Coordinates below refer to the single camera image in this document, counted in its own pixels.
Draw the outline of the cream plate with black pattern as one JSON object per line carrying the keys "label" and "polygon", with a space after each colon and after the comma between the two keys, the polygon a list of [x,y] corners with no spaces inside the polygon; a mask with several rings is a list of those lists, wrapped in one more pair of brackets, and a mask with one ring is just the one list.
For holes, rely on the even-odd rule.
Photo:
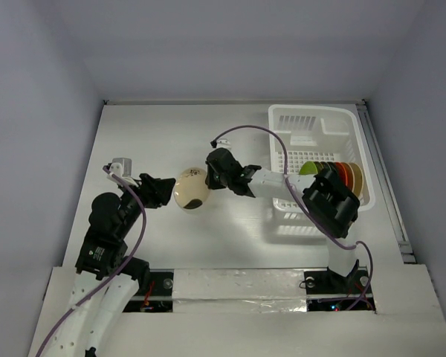
{"label": "cream plate with black pattern", "polygon": [[199,209],[209,198],[207,171],[199,167],[186,169],[176,180],[174,200],[182,210]]}

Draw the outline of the lime green plate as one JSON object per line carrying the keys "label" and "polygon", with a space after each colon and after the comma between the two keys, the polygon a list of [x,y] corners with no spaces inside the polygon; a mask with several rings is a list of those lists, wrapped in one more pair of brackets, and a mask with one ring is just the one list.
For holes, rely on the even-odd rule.
{"label": "lime green plate", "polygon": [[313,161],[307,161],[305,162],[299,171],[299,174],[302,176],[308,176],[308,175],[317,175],[319,173],[319,169],[317,168],[317,165]]}

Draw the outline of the blue white patterned plate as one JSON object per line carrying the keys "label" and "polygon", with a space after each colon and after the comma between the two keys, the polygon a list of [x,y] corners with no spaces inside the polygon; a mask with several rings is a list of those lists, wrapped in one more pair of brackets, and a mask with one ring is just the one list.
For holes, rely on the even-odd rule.
{"label": "blue white patterned plate", "polygon": [[331,170],[333,170],[334,172],[337,172],[337,166],[335,165],[334,162],[328,161],[327,164],[330,166]]}

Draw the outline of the yellow brown patterned plate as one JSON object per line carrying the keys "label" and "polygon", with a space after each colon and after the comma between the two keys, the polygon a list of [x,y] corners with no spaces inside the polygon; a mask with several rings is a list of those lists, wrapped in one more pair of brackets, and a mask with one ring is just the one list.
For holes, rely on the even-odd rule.
{"label": "yellow brown patterned plate", "polygon": [[329,170],[330,169],[330,166],[326,162],[318,161],[317,165],[318,165],[318,170],[319,171]]}

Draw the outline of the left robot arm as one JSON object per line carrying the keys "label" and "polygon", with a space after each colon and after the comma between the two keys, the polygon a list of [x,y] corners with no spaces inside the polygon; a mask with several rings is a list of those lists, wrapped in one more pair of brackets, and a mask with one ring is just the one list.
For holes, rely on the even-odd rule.
{"label": "left robot arm", "polygon": [[66,311],[37,356],[99,356],[130,299],[152,288],[148,262],[135,257],[143,236],[133,248],[125,238],[138,219],[146,220],[146,209],[169,203],[175,179],[133,179],[112,165],[103,170],[123,193],[102,193],[92,202]]}

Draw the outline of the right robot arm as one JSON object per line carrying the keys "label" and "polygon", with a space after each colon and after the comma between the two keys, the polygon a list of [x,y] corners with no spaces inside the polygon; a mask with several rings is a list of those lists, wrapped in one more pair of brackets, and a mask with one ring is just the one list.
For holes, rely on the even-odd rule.
{"label": "right robot arm", "polygon": [[352,271],[358,260],[349,228],[358,218],[360,201],[335,171],[324,169],[314,176],[302,176],[277,173],[258,165],[243,167],[224,148],[213,150],[205,163],[208,167],[206,184],[211,190],[227,188],[237,196],[297,203],[315,227],[327,236],[329,286],[343,292],[354,283]]}

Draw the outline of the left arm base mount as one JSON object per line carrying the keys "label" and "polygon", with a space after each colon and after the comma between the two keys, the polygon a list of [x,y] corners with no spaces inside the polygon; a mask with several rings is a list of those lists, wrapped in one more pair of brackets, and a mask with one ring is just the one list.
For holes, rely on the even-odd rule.
{"label": "left arm base mount", "polygon": [[167,313],[173,311],[173,270],[151,270],[150,281],[126,304],[124,312]]}

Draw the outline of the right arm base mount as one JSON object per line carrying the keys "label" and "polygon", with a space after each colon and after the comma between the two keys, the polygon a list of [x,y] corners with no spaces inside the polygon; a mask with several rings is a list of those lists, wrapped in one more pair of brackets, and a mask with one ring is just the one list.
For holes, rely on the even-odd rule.
{"label": "right arm base mount", "polygon": [[375,311],[369,271],[356,263],[347,277],[328,268],[305,271],[299,287],[306,292],[309,312]]}

